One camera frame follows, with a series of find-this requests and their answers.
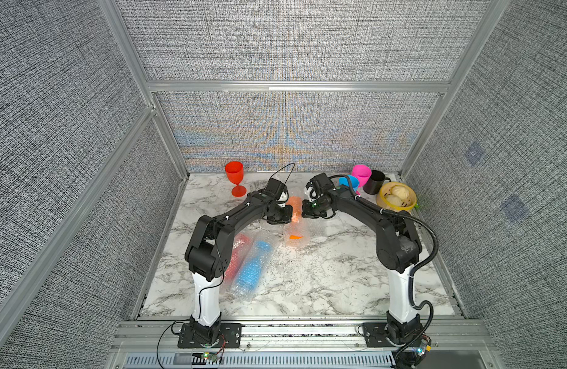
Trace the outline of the yellow bowl with buns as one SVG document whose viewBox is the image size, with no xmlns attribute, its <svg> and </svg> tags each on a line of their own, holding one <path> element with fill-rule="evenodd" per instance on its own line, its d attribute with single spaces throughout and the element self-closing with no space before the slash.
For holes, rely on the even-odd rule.
<svg viewBox="0 0 567 369">
<path fill-rule="evenodd" d="M 411 213 L 417 206 L 417 196 L 406 184 L 391 181 L 381 187 L 376 195 L 376 203 L 381 208 L 394 212 Z"/>
</svg>

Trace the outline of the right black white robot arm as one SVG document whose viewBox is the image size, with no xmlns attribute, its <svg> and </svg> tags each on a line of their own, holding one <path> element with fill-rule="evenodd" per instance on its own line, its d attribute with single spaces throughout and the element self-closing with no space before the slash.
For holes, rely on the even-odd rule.
<svg viewBox="0 0 567 369">
<path fill-rule="evenodd" d="M 304 218 L 332 218 L 337 212 L 350 215 L 376 235 L 376 255 L 388 271 L 389 301 L 386 313 L 386 340 L 404 347 L 423 330 L 420 313 L 415 308 L 413 279 L 410 272 L 422 252 L 414 222 L 383 209 L 346 186 L 319 188 L 315 181 L 306 184 Z"/>
</svg>

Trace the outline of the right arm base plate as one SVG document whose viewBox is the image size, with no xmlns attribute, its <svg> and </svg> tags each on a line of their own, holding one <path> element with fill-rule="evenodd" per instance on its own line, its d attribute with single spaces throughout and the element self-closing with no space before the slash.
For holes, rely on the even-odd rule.
<svg viewBox="0 0 567 369">
<path fill-rule="evenodd" d="M 362 324 L 361 330 L 367 347 L 403 347 L 423 330 L 423 325 L 373 322 Z"/>
</svg>

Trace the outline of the pink plastic wine glass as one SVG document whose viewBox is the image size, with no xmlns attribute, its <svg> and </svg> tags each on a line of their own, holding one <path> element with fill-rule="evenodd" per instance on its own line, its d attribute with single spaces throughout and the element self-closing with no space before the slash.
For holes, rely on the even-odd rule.
<svg viewBox="0 0 567 369">
<path fill-rule="evenodd" d="M 372 170 L 367 165 L 355 165 L 352 168 L 351 175 L 357 178 L 359 183 L 358 187 L 361 188 L 364 186 L 364 184 L 366 184 L 369 181 L 372 175 Z"/>
</svg>

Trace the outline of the blue wine glass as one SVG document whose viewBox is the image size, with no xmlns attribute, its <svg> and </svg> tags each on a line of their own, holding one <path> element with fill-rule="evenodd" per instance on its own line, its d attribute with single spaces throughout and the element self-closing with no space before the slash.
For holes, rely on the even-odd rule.
<svg viewBox="0 0 567 369">
<path fill-rule="evenodd" d="M 353 175 L 343 175 L 339 178 L 339 185 L 351 187 L 354 191 L 360 187 L 360 181 Z"/>
<path fill-rule="evenodd" d="M 261 238 L 254 241 L 231 285 L 234 295 L 251 298 L 260 284 L 274 249 L 272 241 Z"/>
</svg>

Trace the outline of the wrapped red wine glass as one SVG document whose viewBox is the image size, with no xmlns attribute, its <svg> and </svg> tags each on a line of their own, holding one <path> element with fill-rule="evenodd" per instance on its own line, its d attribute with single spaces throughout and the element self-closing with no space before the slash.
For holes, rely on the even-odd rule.
<svg viewBox="0 0 567 369">
<path fill-rule="evenodd" d="M 254 238 L 248 234 L 238 234 L 234 238 L 234 247 L 230 258 L 230 264 L 225 272 L 226 286 L 230 286 L 236 278 L 238 271 L 244 263 L 251 247 L 253 246 Z"/>
</svg>

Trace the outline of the aluminium front rail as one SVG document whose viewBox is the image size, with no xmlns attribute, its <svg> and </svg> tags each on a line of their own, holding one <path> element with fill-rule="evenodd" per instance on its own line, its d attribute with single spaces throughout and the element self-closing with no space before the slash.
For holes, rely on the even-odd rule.
<svg viewBox="0 0 567 369">
<path fill-rule="evenodd" d="M 249 320 L 243 319 L 240 347 L 234 351 L 365 351 L 368 349 L 361 325 L 374 319 Z M 111 353 L 173 351 L 177 349 L 176 328 L 169 321 L 120 323 Z M 438 317 L 427 329 L 432 350 L 494 351 L 496 344 L 483 321 Z"/>
</svg>

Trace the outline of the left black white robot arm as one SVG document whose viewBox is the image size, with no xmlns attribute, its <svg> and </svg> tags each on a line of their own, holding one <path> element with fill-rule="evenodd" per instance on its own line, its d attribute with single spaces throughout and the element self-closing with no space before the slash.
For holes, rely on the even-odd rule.
<svg viewBox="0 0 567 369">
<path fill-rule="evenodd" d="M 234 238 L 254 221 L 288 224 L 293 207 L 287 204 L 289 193 L 267 195 L 252 192 L 235 208 L 221 215 L 203 215 L 191 236 L 185 260 L 194 279 L 196 297 L 190 327 L 201 344 L 213 344 L 220 333 L 220 286 L 234 250 Z"/>
</svg>

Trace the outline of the red plastic wine glass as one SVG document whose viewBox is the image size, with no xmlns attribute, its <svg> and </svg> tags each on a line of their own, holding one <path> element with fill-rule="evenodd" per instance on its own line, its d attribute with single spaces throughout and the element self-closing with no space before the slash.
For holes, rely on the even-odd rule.
<svg viewBox="0 0 567 369">
<path fill-rule="evenodd" d="M 228 180 L 234 184 L 232 196 L 240 198 L 246 195 L 246 188 L 241 184 L 244 177 L 243 164 L 239 161 L 231 161 L 225 165 L 225 172 Z"/>
</svg>

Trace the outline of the black mug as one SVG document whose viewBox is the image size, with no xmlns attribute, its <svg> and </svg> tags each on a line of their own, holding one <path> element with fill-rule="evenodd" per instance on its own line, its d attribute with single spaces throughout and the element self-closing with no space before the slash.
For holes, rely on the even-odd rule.
<svg viewBox="0 0 567 369">
<path fill-rule="evenodd" d="M 372 170 L 369 179 L 363 186 L 364 192 L 368 195 L 377 195 L 380 192 L 381 187 L 391 179 L 387 177 L 383 172 Z"/>
</svg>

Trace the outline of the orange wine glass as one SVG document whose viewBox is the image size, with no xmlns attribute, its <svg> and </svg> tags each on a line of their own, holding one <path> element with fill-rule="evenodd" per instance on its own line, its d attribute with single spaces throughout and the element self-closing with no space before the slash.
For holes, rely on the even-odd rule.
<svg viewBox="0 0 567 369">
<path fill-rule="evenodd" d="M 307 230 L 302 217 L 302 199 L 292 196 L 287 204 L 293 206 L 293 219 L 284 230 L 284 240 L 287 244 L 300 244 L 307 241 Z"/>
</svg>

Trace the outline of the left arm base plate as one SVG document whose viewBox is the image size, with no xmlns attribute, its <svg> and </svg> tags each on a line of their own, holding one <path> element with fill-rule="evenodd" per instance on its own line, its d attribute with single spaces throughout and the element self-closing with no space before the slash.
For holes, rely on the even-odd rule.
<svg viewBox="0 0 567 369">
<path fill-rule="evenodd" d="M 219 323 L 206 327 L 201 324 L 185 324 L 179 333 L 179 349 L 239 348 L 242 338 L 242 324 Z"/>
</svg>

